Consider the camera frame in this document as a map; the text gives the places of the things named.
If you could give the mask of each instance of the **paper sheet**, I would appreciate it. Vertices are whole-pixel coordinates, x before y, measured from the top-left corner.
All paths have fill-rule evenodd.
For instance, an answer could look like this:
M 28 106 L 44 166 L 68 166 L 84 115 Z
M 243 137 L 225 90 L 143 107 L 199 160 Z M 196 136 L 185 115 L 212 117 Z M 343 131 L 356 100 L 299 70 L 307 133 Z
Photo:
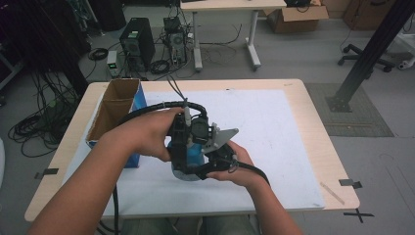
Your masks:
M 216 90 L 185 92 L 190 102 L 207 109 L 209 123 L 221 129 L 239 128 L 232 139 L 250 153 L 262 169 L 274 193 L 290 211 L 322 209 L 324 200 L 314 177 L 297 125 L 282 90 Z M 147 104 L 179 101 L 174 92 L 146 92 Z M 69 166 L 66 178 L 89 153 L 85 134 Z M 125 169 L 118 181 L 121 215 L 199 214 L 253 212 L 245 190 L 214 179 L 181 181 L 171 164 L 141 157 L 139 168 Z M 104 215 L 114 214 L 112 200 Z

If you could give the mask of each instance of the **cardboard box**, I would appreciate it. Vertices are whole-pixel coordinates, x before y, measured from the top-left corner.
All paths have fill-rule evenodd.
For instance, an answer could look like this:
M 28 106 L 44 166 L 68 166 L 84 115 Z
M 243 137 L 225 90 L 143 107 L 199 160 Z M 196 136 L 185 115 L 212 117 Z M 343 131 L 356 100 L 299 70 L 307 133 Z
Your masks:
M 325 6 L 283 8 L 269 14 L 266 20 L 274 32 L 287 33 L 314 31 L 322 19 L 329 19 Z
M 330 19 L 342 19 L 351 0 L 322 0 Z
M 352 30 L 376 30 L 394 0 L 352 0 L 343 20 Z
M 110 81 L 86 136 L 87 145 L 93 148 L 103 134 L 117 127 L 121 118 L 143 107 L 147 107 L 147 103 L 139 79 Z M 125 167 L 138 167 L 139 159 L 140 155 L 131 155 Z

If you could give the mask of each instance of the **white table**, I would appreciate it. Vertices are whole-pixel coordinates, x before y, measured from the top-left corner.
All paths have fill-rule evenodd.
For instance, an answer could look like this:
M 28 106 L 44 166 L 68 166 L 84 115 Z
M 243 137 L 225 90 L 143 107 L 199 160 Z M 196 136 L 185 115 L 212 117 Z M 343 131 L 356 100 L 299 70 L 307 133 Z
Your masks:
M 248 50 L 250 52 L 251 59 L 253 61 L 253 69 L 256 71 L 257 68 L 261 66 L 259 57 L 256 53 L 254 47 L 254 35 L 256 29 L 256 21 L 258 17 L 258 11 L 262 9 L 279 9 L 286 7 L 284 0 L 205 0 L 205 1 L 196 1 L 181 3 L 181 9 L 184 12 L 193 13 L 193 36 L 194 36 L 194 58 L 195 58 L 195 70 L 201 71 L 203 68 L 202 65 L 202 55 L 201 55 L 201 46 L 199 42 L 198 34 L 198 12 L 205 11 L 222 11 L 226 14 L 226 11 L 241 11 L 241 10 L 252 10 L 251 18 L 251 30 L 250 36 L 246 38 Z

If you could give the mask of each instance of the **floor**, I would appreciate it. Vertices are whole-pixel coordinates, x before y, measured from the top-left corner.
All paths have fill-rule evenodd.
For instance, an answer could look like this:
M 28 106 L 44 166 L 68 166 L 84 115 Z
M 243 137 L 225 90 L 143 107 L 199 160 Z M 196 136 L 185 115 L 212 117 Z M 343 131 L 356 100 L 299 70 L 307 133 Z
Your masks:
M 129 19 L 137 9 L 127 8 Z M 239 25 L 203 25 L 200 37 L 206 42 L 225 42 L 237 35 Z M 154 25 L 156 38 L 161 29 Z M 191 63 L 174 73 L 176 79 L 244 79 L 244 78 L 300 78 L 303 82 L 342 83 L 353 66 L 337 61 L 345 42 L 362 46 L 369 41 L 373 31 L 349 31 L 342 20 L 321 21 L 313 32 L 275 34 L 266 21 L 259 20 L 255 46 L 262 67 L 253 71 L 245 48 L 245 35 L 249 26 L 242 25 L 241 36 L 227 47 L 203 45 L 204 69 L 194 73 Z M 90 38 L 95 47 L 109 47 L 117 43 L 120 31 Z M 157 45 L 157 55 L 162 47 Z M 405 51 L 393 44 L 386 58 L 400 63 L 407 59 Z M 84 74 L 92 71 L 94 63 L 86 57 L 79 66 Z M 159 75 L 145 74 L 150 80 Z M 88 77 L 90 82 L 109 80 L 105 62 Z M 292 212 L 304 234 L 413 234 L 415 231 L 415 68 L 382 72 L 375 67 L 370 79 L 362 87 L 392 130 L 392 138 L 331 137 L 349 178 L 360 181 L 356 189 L 360 199 L 362 222 L 356 211 L 305 211 Z M 7 105 L 0 108 L 0 137 L 6 151 L 6 169 L 0 189 L 0 233 L 24 234 L 29 222 L 24 213 L 40 182 L 34 176 L 43 171 L 53 153 L 29 159 L 21 154 L 21 145 L 10 140 L 7 132 L 18 121 L 36 111 L 36 89 L 29 72 L 22 71 L 2 91 Z M 31 153 L 45 151 L 43 144 L 32 140 L 26 146 Z M 194 226 L 192 219 L 180 219 L 187 228 Z

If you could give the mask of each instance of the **wooden table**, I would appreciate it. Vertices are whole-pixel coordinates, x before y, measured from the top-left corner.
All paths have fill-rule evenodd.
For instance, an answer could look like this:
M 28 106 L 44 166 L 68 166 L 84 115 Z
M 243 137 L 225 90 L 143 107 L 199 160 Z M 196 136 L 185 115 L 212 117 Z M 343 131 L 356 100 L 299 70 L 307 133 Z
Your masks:
M 253 61 L 253 69 L 256 71 L 260 67 L 259 57 L 254 48 L 254 35 L 256 29 L 256 21 L 258 17 L 258 10 L 263 9 L 279 9 L 286 7 L 284 0 L 205 0 L 205 1 L 196 1 L 181 3 L 180 7 L 184 12 L 193 13 L 193 37 L 194 37 L 194 58 L 195 58 L 195 70 L 201 71 L 203 68 L 202 65 L 202 56 L 201 56 L 201 47 L 199 43 L 199 34 L 198 34 L 198 12 L 217 12 L 217 11 L 243 11 L 243 10 L 252 10 L 251 17 L 251 30 L 250 36 L 246 38 L 248 50 L 250 52 L 251 59 Z
M 242 90 L 284 90 L 296 120 L 302 143 L 320 184 L 320 190 L 326 203 L 325 210 L 347 210 L 359 207 L 359 200 L 352 186 L 341 186 L 339 183 L 339 179 L 348 179 L 346 171 L 300 80 L 187 80 L 177 81 L 177 83 L 182 91 L 218 90 L 229 87 Z M 107 85 L 107 82 L 97 82 L 89 85 L 64 139 L 49 165 L 49 168 L 58 168 L 59 171 L 57 174 L 43 177 L 25 213 L 26 220 L 33 221 L 62 186 L 68 165 L 97 106 L 98 97 L 104 93 Z M 166 81 L 144 81 L 142 85 L 145 91 L 171 90 Z

